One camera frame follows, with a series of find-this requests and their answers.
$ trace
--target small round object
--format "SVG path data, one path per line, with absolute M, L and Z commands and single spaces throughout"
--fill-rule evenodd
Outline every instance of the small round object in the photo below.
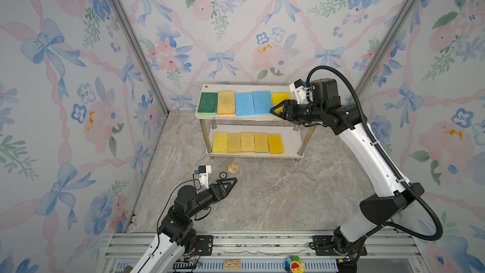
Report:
M 236 173 L 238 169 L 239 169 L 238 165 L 235 164 L 234 162 L 231 162 L 227 165 L 227 171 L 229 173 Z

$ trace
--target sponge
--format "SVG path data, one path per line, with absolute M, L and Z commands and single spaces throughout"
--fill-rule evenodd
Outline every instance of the sponge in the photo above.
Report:
M 255 115 L 269 114 L 270 109 L 273 107 L 270 91 L 253 92 L 253 102 Z
M 202 93 L 200 94 L 199 108 L 197 113 L 199 115 L 215 115 L 217 109 L 217 93 Z
M 229 154 L 241 153 L 241 133 L 227 134 L 227 152 Z
M 236 116 L 248 116 L 254 115 L 254 103 L 253 94 L 249 93 L 236 93 Z
M 285 99 L 290 99 L 289 93 L 274 93 L 271 95 L 271 101 L 273 102 L 273 106 L 276 106 Z M 275 113 L 279 114 L 282 111 L 283 107 L 280 107 L 275 110 Z
M 236 103 L 234 102 L 234 91 L 222 91 L 217 95 L 217 114 L 236 113 Z
M 285 152 L 281 134 L 268 134 L 268 145 L 271 155 L 279 155 Z
M 254 133 L 241 133 L 241 152 L 254 152 Z
M 213 153 L 227 153 L 227 132 L 215 132 L 212 143 Z
M 268 153 L 269 151 L 266 133 L 254 133 L 254 152 Z

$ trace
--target blue sponge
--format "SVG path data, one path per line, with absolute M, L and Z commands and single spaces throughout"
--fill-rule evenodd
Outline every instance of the blue sponge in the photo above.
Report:
M 269 114 L 270 109 L 273 107 L 270 91 L 253 92 L 253 102 L 255 115 Z
M 236 116 L 254 115 L 254 103 L 252 93 L 236 93 Z

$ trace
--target floral wallpaper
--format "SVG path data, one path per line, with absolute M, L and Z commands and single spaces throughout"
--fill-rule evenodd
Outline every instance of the floral wallpaper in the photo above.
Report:
M 163 115 L 106 0 L 0 9 L 0 272 L 94 271 Z
M 361 95 L 376 138 L 441 218 L 441 240 L 415 239 L 433 273 L 485 272 L 484 38 L 484 0 L 420 0 Z M 396 219 L 434 233 L 417 203 Z
M 289 85 L 321 63 L 356 85 L 403 3 L 121 1 L 167 106 L 192 110 L 205 83 Z M 344 85 L 339 88 L 343 98 L 350 95 Z

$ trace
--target colorful toy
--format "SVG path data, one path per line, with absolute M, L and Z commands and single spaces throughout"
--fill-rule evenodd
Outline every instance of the colorful toy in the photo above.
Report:
M 304 273 L 305 264 L 300 257 L 292 255 L 285 261 L 285 270 L 288 273 Z

